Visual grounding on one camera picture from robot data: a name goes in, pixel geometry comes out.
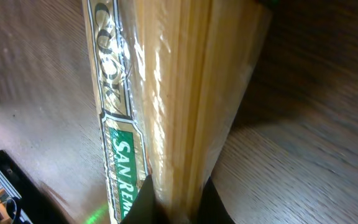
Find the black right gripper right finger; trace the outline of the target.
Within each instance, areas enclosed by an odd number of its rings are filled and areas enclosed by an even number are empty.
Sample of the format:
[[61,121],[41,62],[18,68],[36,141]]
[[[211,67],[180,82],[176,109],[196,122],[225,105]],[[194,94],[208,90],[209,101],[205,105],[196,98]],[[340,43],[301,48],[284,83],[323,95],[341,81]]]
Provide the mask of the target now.
[[211,177],[204,186],[196,222],[198,224],[234,224]]

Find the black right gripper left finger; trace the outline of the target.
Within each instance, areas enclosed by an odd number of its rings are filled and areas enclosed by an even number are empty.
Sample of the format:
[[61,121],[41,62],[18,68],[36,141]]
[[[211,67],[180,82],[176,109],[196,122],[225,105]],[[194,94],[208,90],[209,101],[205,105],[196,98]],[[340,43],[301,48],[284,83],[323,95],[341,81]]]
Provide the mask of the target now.
[[158,215],[152,176],[148,175],[121,224],[157,224]]

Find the orange spaghetti package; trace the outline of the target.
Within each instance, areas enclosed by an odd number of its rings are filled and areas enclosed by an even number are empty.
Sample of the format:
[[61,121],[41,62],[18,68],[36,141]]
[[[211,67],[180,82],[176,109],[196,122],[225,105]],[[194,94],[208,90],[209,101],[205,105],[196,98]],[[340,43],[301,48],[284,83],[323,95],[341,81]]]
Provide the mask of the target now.
[[112,223],[146,180],[173,223],[195,220],[276,1],[84,0]]

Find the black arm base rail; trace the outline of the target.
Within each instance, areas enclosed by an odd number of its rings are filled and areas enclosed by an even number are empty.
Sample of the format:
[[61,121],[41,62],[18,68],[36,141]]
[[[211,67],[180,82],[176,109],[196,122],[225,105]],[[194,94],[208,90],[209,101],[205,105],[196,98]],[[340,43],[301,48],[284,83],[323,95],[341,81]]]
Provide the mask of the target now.
[[5,151],[0,151],[0,183],[8,196],[17,201],[22,222],[68,223],[60,209],[34,185]]

